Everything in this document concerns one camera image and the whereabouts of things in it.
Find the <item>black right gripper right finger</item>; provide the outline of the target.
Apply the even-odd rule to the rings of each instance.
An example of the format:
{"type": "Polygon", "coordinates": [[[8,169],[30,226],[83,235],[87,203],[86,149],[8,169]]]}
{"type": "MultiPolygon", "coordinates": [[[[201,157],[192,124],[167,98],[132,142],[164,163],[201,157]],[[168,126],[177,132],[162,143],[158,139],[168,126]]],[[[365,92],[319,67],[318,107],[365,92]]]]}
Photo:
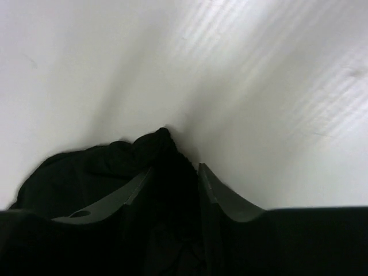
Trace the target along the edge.
{"type": "Polygon", "coordinates": [[[217,205],[233,221],[246,223],[265,212],[222,183],[206,164],[199,164],[198,175],[210,203],[217,205]]]}

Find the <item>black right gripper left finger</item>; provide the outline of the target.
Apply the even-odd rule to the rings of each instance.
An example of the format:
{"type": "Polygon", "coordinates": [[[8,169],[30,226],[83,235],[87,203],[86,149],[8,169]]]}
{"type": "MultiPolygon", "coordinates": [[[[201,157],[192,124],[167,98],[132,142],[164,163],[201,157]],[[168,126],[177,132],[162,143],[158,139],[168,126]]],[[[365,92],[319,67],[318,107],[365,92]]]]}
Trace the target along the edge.
{"type": "Polygon", "coordinates": [[[104,221],[117,213],[123,206],[131,205],[152,179],[153,174],[153,169],[149,168],[99,201],[69,216],[53,218],[52,221],[63,224],[95,224],[104,221]]]}

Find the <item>black trousers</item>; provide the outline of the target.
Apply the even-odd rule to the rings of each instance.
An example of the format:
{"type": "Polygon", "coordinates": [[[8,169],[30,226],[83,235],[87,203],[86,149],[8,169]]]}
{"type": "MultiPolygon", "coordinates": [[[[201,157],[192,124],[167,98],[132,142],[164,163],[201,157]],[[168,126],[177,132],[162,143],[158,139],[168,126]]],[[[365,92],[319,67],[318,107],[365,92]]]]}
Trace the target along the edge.
{"type": "Polygon", "coordinates": [[[56,154],[1,212],[2,275],[206,275],[198,175],[160,128],[56,154]],[[95,224],[52,221],[83,209],[152,168],[131,205],[95,224]]]}

